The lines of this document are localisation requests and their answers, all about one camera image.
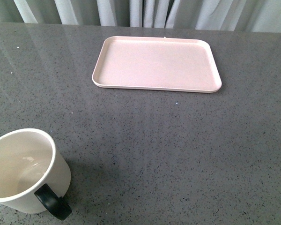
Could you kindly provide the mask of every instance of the white curtain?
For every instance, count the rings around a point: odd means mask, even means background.
[[[0,0],[0,22],[281,33],[281,0]]]

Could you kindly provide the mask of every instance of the speckled granite surface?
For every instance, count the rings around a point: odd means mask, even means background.
[[[223,86],[99,88],[115,35],[204,40]],[[0,136],[20,128],[54,138],[73,213],[0,224],[281,224],[281,34],[0,23]]]

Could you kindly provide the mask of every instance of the plastic tray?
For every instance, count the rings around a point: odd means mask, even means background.
[[[209,44],[162,37],[109,37],[93,82],[102,88],[215,92],[222,82]]]

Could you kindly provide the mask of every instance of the gray countertop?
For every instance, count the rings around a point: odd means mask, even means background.
[[[222,88],[99,88],[110,36],[204,40]],[[73,213],[0,224],[281,224],[281,34],[0,23],[0,136],[20,128],[54,138]]]

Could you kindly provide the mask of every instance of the white mug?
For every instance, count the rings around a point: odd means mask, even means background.
[[[46,132],[20,129],[0,137],[0,203],[25,213],[49,210],[65,219],[70,168]]]

